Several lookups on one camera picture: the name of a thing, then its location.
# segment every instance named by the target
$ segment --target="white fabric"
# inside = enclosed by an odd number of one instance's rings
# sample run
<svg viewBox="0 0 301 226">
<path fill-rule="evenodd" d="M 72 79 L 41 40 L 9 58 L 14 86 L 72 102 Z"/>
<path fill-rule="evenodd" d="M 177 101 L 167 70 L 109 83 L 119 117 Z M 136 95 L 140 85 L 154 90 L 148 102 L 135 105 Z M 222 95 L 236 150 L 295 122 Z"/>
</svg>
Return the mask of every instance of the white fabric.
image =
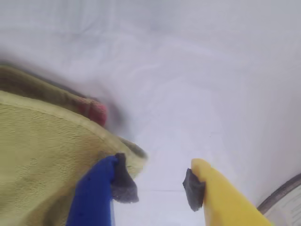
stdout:
<svg viewBox="0 0 301 226">
<path fill-rule="evenodd" d="M 195 157 L 254 204 L 301 172 L 300 1 L 0 3 L 0 58 L 104 100 L 149 153 L 116 225 L 204 225 L 182 187 Z"/>
</svg>

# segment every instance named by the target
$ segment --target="yellow towel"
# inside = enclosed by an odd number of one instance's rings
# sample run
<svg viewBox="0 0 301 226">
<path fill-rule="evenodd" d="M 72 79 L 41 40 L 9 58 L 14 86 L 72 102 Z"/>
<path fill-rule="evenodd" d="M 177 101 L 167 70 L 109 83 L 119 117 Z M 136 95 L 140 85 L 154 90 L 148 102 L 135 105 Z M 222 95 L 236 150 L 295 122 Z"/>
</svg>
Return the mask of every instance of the yellow towel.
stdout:
<svg viewBox="0 0 301 226">
<path fill-rule="evenodd" d="M 117 152 L 132 176 L 142 169 L 145 156 L 95 122 L 0 91 L 0 226 L 63 226 L 78 180 Z"/>
</svg>

